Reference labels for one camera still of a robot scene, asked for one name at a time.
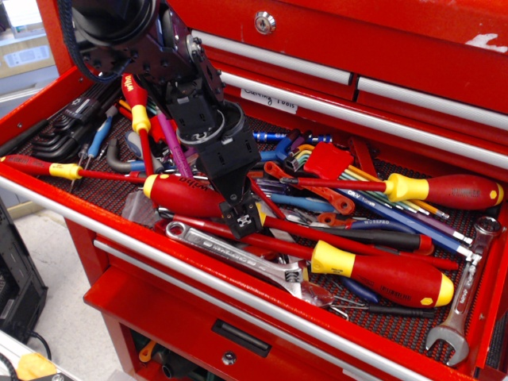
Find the handwritten label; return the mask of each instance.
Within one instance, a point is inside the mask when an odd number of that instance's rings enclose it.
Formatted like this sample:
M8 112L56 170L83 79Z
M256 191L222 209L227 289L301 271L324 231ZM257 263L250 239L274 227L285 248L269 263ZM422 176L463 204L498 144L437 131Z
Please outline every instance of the handwritten label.
M255 91L241 89L241 97L261 105L273 107L277 110L286 111L290 114L296 114L296 110L298 110L298 106L296 106L294 103L281 101L280 99L275 99L265 94L256 93Z

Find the wrench head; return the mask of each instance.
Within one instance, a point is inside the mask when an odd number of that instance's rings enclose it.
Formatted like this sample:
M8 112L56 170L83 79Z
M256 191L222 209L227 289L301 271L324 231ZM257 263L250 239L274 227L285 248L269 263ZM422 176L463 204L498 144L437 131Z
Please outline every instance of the wrench head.
M464 335L456 331L454 328L446 325L438 325L437 327L432 328L427 335L427 340L425 342L427 350L429 350L430 347L432 347L438 340L446 341L453 347L453 349L455 349L455 353L452 358L448 360L448 363L446 363L449 367L455 367L458 363L461 363L466 360L466 357L468 357L469 344Z

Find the yellow grip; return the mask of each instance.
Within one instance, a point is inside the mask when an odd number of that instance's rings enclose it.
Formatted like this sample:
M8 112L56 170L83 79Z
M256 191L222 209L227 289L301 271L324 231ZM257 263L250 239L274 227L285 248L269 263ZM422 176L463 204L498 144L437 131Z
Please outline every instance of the yellow grip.
M411 179L392 173L384 183L387 185L384 194L391 202L425 200L429 195L429 182L425 179Z
M69 180L79 180L82 176L79 171L82 168L78 164L60 164L54 163L49 166L49 174L55 177L63 177Z
M310 266L318 274L336 274L351 277L356 256L319 241L312 251Z
M150 198L152 194L153 183L157 180L159 175L150 175L146 178L143 185L143 193L146 197Z
M137 134L140 133L142 129L146 129L146 132L150 131L150 119L146 114L146 107L143 105L135 105L132 109L133 112L133 130L136 131Z

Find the tool handle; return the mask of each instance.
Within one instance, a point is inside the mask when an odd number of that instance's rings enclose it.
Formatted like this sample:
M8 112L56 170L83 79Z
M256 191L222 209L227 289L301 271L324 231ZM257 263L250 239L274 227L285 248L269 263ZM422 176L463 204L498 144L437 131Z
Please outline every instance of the tool handle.
M144 194L157 205L176 214L190 217L221 217L220 193L195 179L172 175L151 175L143 188Z
M156 345L156 341L150 340L148 344L146 344L145 347L140 350L139 357L142 363L147 363L152 359L152 352Z
M82 168L78 164L49 163L26 155L4 156L0 162L29 175L63 177L69 180L81 179L79 170Z
M92 141L92 144L88 148L88 157L97 157L98 151L101 149L102 142L107 137L108 133L110 133L112 119L112 117L108 117L97 130L94 136L94 141Z
M133 130L136 133L140 133L142 129L148 132L151 127L150 118L146 113L148 92L136 82L132 74L124 74L121 77L121 90L133 113Z
M408 318L425 318L434 319L435 313L433 310L423 310L420 308L404 308L404 307L391 307L391 306L369 306L368 311L373 314L386 314L398 315Z
M325 231L339 237L361 242L362 244L380 244L408 252L429 250L432 247L432 240L421 234L391 232L379 229L349 230L328 228Z
M501 185L476 175L410 179L394 173L385 183L388 199L392 202L417 199L449 208L481 210L498 205L504 197Z
M444 306L453 296L453 282L448 277L435 267L411 258L355 256L319 241L311 266L312 272L355 279L402 306Z

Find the adjustable wrench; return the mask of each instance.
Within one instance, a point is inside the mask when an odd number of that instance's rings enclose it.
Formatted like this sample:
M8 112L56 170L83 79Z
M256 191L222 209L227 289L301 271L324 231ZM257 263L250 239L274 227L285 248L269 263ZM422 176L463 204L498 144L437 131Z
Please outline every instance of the adjustable wrench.
M274 264L219 240L182 222L173 221L166 227L166 235L213 254L221 260L234 263L253 275L272 281L290 294L315 306L323 307L333 303L333 295L326 289L303 279L305 260L290 264Z

